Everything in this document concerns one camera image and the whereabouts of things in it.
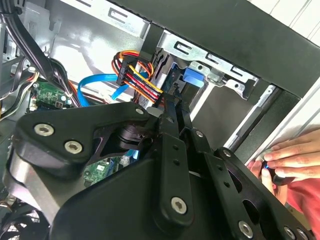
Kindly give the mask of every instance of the green circuit board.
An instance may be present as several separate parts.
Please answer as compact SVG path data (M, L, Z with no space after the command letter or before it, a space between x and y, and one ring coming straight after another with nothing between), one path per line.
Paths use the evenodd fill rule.
M120 160L121 157L110 157L87 166L83 174L84 186L89 187L115 173Z
M108 159L87 166L83 174L84 186L89 187L107 177L110 167L111 164Z
M62 109L71 102L63 91L57 89L48 82L39 81L35 86L35 101L37 103L41 102L57 109Z

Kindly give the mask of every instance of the cooling fan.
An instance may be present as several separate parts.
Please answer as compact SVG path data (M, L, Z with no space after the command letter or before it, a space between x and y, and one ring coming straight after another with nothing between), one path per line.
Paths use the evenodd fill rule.
M44 240L48 229L48 221L42 212L24 204L2 219L0 240Z

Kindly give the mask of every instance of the metal panel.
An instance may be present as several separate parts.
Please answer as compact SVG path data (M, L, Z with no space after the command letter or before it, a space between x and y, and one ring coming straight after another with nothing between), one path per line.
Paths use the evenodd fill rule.
M276 129L257 148L247 162L254 160L265 149L283 141L296 138L320 127L320 78L303 99L283 119Z
M298 97L320 76L320 48L246 0L114 2Z

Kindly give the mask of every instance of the red wire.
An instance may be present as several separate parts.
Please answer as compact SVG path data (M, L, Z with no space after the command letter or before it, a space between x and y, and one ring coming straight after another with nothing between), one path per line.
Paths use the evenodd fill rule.
M153 98L158 99L158 96L155 95L153 92L151 92L148 88L145 87L141 82L136 80L131 74L126 74L135 84L139 85L140 88L142 88L144 91L146 91L148 94L150 94Z

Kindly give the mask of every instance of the finger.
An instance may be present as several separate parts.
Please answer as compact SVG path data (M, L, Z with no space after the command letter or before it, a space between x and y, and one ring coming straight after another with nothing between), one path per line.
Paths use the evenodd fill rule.
M266 161L273 161L278 159L283 159L291 156L301 155L301 154L309 154L316 153L320 151L319 142L307 142L298 145L288 146L281 150L272 151L266 155L264 155L264 159Z
M320 152L296 155L268 162L268 167L272 169L280 167L303 168L312 166L320 166Z
M295 138L293 140L289 140L289 141L284 141L284 142L278 143L278 144L274 145L271 148L271 150L272 151L277 151L277 150L284 149L284 148L287 148L287 147L291 147L291 146L294 146L294 145L309 143L310 141L311 140L309 139L309 137L301 136L301 137Z
M251 169L252 166L254 165L255 161L249 162L249 164L246 166L248 169Z
M279 167L275 169L275 173L282 178L295 177L300 179L317 179L320 178L320 166L307 167Z
M255 161L250 168L250 171L255 175L257 178L259 178L260 172L261 172L262 162L261 161Z
M284 149L290 146L298 145L298 144L305 144L309 143L314 140L318 140L320 138L320 129L316 131L309 132L305 135L302 135L300 137L297 137L295 139L289 140L289 141L284 141L281 143L278 143L274 145L271 150L277 151L280 149Z
M276 191L276 198L285 205L288 197L288 185L278 186Z
M271 175L268 169L263 168L261 170L261 180L262 184L273 194L275 195Z

